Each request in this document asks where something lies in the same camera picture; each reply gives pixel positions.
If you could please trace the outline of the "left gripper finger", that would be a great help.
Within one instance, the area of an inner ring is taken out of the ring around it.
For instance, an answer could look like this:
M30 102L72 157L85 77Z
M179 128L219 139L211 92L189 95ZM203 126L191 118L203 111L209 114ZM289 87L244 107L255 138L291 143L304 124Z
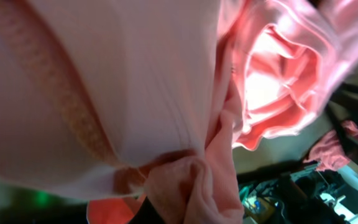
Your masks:
M146 197L128 224L165 224L165 222Z

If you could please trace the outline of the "light coral pink shirt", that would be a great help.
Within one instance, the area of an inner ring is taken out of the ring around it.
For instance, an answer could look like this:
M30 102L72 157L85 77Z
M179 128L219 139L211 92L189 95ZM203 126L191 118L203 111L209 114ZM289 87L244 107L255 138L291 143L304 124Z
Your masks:
M0 179L241 223L232 156L313 122L358 1L0 1Z

